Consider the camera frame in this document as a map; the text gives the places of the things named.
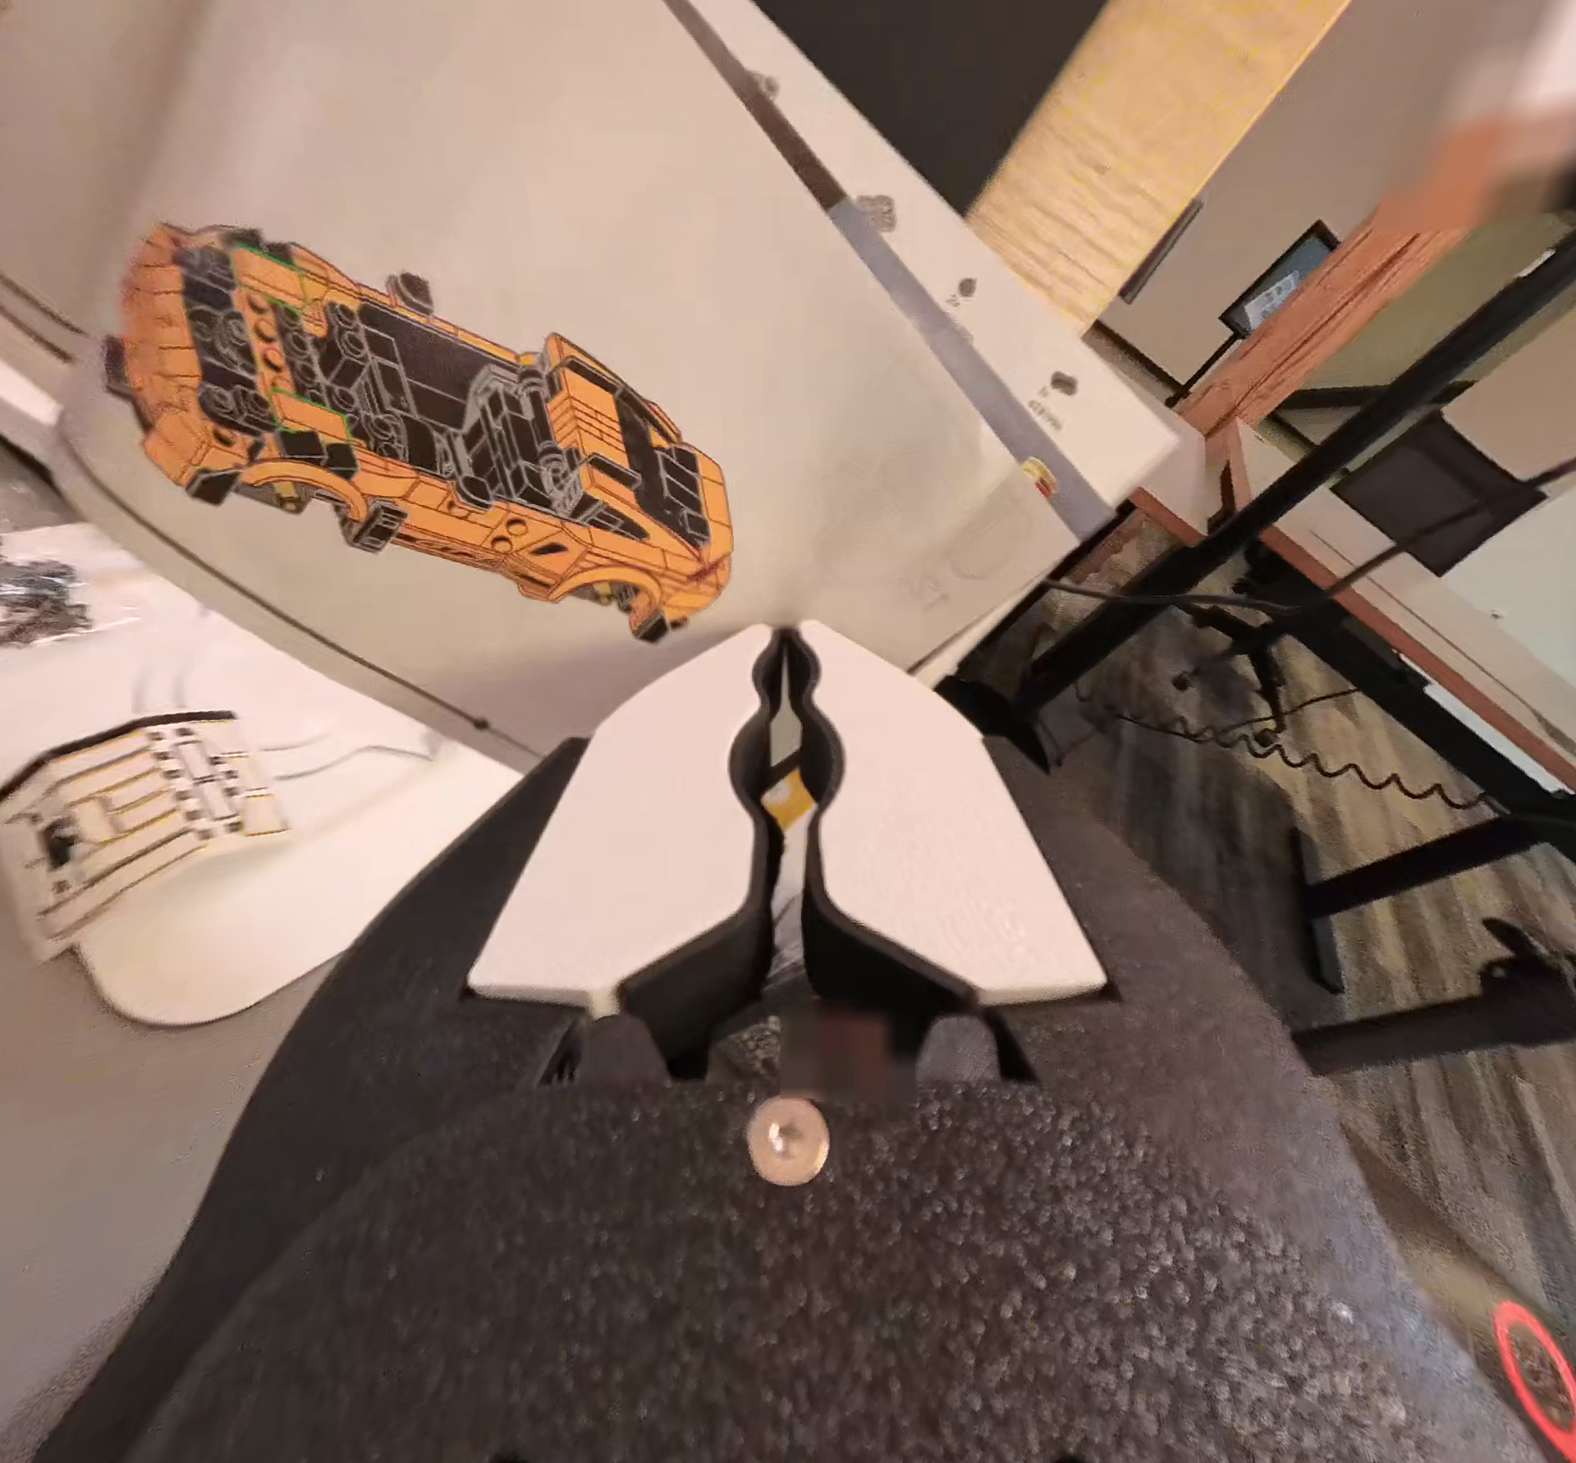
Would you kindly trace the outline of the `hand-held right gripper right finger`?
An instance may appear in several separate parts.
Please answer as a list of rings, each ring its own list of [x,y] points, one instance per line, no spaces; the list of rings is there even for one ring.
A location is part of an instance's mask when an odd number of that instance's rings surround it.
[[[937,1021],[1085,1000],[1105,968],[982,736],[831,625],[785,635],[815,802],[799,903],[817,1000],[896,1058]]]

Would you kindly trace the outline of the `white wooden book stand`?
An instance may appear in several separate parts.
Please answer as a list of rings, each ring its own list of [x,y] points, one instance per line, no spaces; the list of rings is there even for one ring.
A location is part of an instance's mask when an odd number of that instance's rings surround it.
[[[1072,537],[1065,552],[1109,520],[1114,500],[1174,448],[1163,414],[1121,384],[751,0],[662,1],[1053,503]],[[3,417],[25,422],[25,397],[38,395],[60,485],[54,436],[69,368],[65,348],[3,306]],[[81,554],[92,628],[108,631],[109,648],[57,646],[5,675],[15,682],[3,695],[5,766],[30,746],[138,716],[237,716],[290,834],[136,891],[65,950],[119,1014],[205,1024],[333,960],[526,768],[305,663],[87,520],[109,540]],[[1014,599],[908,670],[950,672]]]

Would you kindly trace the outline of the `black office chair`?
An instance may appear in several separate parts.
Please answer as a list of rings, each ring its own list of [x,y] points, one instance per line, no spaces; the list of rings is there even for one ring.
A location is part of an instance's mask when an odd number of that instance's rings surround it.
[[[1503,918],[1485,918],[1481,925],[1503,955],[1480,965],[1473,994],[1294,1031],[1292,1048],[1306,1068],[1331,1076],[1572,1041],[1572,953]]]

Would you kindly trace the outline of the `small black screen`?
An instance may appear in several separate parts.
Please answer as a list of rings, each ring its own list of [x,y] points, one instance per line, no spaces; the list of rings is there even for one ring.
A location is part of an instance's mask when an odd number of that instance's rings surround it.
[[[1222,311],[1220,321],[1232,338],[1247,340],[1338,247],[1340,237],[1323,220],[1313,222]]]

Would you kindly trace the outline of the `lego sticker sheet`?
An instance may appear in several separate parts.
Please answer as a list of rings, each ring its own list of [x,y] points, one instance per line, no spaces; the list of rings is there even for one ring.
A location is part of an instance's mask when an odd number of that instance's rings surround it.
[[[136,891],[290,834],[229,709],[182,709],[52,744],[3,780],[3,893],[37,960]]]

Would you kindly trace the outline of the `wooden desk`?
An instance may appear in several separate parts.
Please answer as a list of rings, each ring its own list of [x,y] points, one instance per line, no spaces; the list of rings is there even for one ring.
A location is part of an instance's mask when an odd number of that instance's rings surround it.
[[[1259,429],[1309,370],[1382,313],[1427,286],[1464,250],[1466,228],[1402,230],[1382,205],[1188,402],[1227,451],[1239,505],[1190,545],[1174,545],[1132,584],[1097,601],[1035,657],[1019,700],[1050,699],[1131,641],[1163,611],[1225,628],[1228,658],[1254,660],[1279,641],[1304,645],[1355,682],[1417,739],[1486,793],[1488,822],[1416,849],[1301,882],[1309,972],[1333,992],[1345,972],[1331,916],[1416,889],[1537,844],[1572,849],[1572,653],[1544,652],[1530,618],[1503,628],[1486,604],[1431,572],[1417,555],[1431,534],[1378,527],[1341,486],[1404,456],[1409,431],[1448,427],[1449,407],[1481,414],[1486,377],[1468,368],[1527,325],[1572,299],[1572,227],[1544,239],[1503,282],[1412,362],[1373,387],[1328,437],[1252,486]]]

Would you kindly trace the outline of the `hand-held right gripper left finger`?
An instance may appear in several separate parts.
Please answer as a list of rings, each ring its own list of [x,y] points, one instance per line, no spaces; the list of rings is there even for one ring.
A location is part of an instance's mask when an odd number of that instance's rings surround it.
[[[760,796],[782,631],[657,675],[583,744],[468,970],[468,990],[642,1026],[681,1080],[758,999],[780,830]]]

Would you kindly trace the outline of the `lego instruction booklet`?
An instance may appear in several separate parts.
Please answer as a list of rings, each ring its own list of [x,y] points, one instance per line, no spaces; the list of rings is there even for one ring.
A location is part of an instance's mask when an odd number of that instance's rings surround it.
[[[3,0],[3,306],[74,507],[520,768],[1072,540],[662,0]]]

